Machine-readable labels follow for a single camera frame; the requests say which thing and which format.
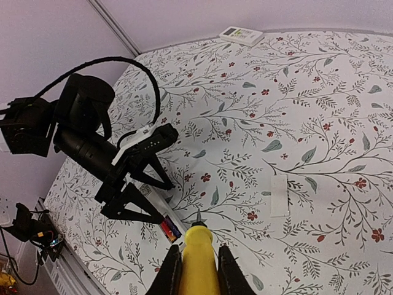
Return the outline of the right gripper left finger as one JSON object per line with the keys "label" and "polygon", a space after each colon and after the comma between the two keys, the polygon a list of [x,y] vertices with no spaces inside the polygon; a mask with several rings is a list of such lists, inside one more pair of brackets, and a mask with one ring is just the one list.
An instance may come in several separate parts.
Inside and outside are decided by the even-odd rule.
{"label": "right gripper left finger", "polygon": [[153,280],[147,295],[178,295],[182,274],[182,255],[178,245],[172,245]]}

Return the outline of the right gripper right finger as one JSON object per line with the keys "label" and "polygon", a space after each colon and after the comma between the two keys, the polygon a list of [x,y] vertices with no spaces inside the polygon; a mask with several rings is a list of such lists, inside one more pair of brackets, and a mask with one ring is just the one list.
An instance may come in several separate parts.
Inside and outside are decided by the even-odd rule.
{"label": "right gripper right finger", "polygon": [[255,295],[227,245],[219,248],[217,274],[221,294]]}

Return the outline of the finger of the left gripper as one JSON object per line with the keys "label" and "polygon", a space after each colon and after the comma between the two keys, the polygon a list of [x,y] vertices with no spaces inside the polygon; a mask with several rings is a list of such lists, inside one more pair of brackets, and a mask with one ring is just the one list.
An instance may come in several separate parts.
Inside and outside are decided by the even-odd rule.
{"label": "finger of the left gripper", "polygon": [[134,171],[134,179],[163,190],[174,188],[173,182],[170,180],[156,155],[149,158],[142,158]]}
{"label": "finger of the left gripper", "polygon": [[139,189],[129,183],[123,189],[101,187],[101,214],[107,219],[162,223],[163,215],[142,195]]}

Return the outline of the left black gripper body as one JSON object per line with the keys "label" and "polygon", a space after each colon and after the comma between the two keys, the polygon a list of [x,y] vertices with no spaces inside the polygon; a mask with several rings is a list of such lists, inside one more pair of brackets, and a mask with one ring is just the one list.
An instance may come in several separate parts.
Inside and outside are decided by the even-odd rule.
{"label": "left black gripper body", "polygon": [[114,157],[114,151],[100,152],[94,156],[94,176],[102,182],[94,197],[99,203],[110,203],[119,196],[126,184],[127,175],[141,181],[144,158],[140,152],[125,152],[116,164],[112,164]]}

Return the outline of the yellow handled screwdriver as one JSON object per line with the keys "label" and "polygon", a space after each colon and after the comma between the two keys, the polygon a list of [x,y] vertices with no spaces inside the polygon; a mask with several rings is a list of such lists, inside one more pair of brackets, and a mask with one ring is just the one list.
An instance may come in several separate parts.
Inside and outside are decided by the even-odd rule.
{"label": "yellow handled screwdriver", "polygon": [[220,294],[212,233],[197,212],[196,221],[185,233],[180,294]]}

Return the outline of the red black battery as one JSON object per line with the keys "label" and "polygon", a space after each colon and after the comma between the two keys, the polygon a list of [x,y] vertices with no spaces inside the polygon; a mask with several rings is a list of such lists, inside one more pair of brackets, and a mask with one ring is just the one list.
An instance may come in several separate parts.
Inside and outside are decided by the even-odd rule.
{"label": "red black battery", "polygon": [[166,215],[164,220],[160,223],[160,228],[170,243],[176,242],[182,237],[182,233],[172,219]]}

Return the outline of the white air conditioner remote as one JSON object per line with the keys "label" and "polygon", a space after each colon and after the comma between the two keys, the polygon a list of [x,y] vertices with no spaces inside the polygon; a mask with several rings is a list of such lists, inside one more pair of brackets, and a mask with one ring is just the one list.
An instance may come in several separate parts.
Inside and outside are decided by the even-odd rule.
{"label": "white air conditioner remote", "polygon": [[179,217],[172,210],[170,205],[166,202],[165,198],[161,196],[153,187],[147,184],[138,184],[136,187],[141,191],[141,193],[146,197],[146,199],[157,209],[157,211],[161,213],[163,217],[168,215],[175,223],[175,225],[177,225],[178,229],[182,233],[182,237],[174,243],[169,242],[169,240],[166,238],[163,231],[161,230],[160,225],[158,225],[158,228],[160,229],[160,232],[163,234],[164,239],[169,243],[170,246],[178,245],[180,251],[182,251],[185,247],[184,237],[187,228],[183,225]]}

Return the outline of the white battery cover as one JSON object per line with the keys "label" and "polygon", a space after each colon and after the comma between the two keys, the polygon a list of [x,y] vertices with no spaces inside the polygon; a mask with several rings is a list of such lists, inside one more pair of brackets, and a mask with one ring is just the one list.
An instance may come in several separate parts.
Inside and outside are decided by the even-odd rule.
{"label": "white battery cover", "polygon": [[289,196],[286,175],[271,177],[271,205],[270,216],[283,218],[289,216]]}

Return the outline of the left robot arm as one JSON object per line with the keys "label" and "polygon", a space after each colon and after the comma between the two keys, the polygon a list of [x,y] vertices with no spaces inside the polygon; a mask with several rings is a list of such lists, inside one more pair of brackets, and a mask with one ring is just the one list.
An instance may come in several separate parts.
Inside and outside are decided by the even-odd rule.
{"label": "left robot arm", "polygon": [[102,204],[105,217],[160,224],[163,215],[125,178],[172,189],[157,153],[172,146],[179,134],[171,124],[165,124],[139,132],[130,144],[111,144],[108,110],[114,97],[114,89],[107,82],[72,74],[56,101],[13,100],[1,121],[1,133],[13,154],[46,157],[53,146],[98,178],[101,187],[95,199]]}

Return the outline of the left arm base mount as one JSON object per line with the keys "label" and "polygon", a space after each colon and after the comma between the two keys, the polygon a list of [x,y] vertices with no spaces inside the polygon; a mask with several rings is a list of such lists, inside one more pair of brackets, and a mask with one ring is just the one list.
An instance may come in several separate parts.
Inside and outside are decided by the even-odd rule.
{"label": "left arm base mount", "polygon": [[16,204],[16,215],[5,231],[21,242],[30,242],[44,252],[44,258],[55,262],[64,247],[63,236],[53,225],[48,209],[34,211]]}

